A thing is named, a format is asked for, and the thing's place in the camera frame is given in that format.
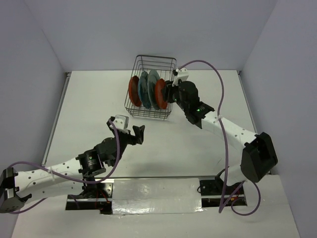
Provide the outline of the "small orange scalloped plate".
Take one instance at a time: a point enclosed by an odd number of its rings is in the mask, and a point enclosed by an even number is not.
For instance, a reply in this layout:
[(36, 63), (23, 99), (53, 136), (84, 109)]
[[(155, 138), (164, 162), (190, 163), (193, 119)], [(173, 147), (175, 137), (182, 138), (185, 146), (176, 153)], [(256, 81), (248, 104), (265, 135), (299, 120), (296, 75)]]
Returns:
[(162, 89), (165, 87), (165, 81), (161, 78), (156, 82), (155, 85), (155, 99), (158, 107), (162, 110), (167, 108), (167, 101), (163, 99)]

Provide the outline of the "light green plate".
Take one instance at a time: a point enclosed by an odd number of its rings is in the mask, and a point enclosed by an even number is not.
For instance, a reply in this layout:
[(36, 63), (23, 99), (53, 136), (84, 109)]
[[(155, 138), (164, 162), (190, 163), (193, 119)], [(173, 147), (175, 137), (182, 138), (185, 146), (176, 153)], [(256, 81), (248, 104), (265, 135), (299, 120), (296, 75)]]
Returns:
[(152, 107), (155, 110), (159, 110), (159, 106), (156, 102), (155, 98), (155, 86), (156, 82), (160, 79), (159, 74), (156, 70), (152, 69), (150, 70), (148, 74), (148, 95), (151, 102)]

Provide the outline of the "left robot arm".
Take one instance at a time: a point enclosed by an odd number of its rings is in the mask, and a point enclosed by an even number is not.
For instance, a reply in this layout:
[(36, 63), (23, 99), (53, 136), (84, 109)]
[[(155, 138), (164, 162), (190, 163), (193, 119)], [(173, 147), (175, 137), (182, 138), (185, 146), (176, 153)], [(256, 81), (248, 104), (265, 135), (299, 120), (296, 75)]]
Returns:
[(127, 129), (108, 125), (113, 137), (104, 139), (93, 149), (51, 167), (37, 164), (31, 171), (18, 172), (13, 166), (3, 170), (0, 177), (1, 213), (20, 214), (29, 202), (39, 204), (49, 197), (68, 195), (78, 199), (94, 198), (95, 208), (111, 208), (110, 189), (103, 179), (96, 177), (106, 172), (106, 167), (116, 169), (128, 145), (142, 144), (145, 126), (134, 126), (134, 134)]

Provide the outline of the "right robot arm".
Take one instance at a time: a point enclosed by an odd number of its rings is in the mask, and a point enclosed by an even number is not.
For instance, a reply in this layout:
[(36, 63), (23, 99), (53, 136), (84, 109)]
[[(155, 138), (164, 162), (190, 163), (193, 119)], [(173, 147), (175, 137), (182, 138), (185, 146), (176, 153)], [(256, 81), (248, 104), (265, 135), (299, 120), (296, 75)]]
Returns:
[(220, 136), (240, 152), (240, 164), (218, 174), (220, 179), (215, 182), (215, 187), (219, 193), (226, 194), (233, 185), (245, 180), (259, 182), (278, 163), (272, 139), (267, 133), (256, 134), (219, 116), (214, 108), (200, 100), (193, 82), (181, 81), (174, 86), (167, 81), (161, 92), (164, 100), (176, 103), (182, 109), (191, 124)]

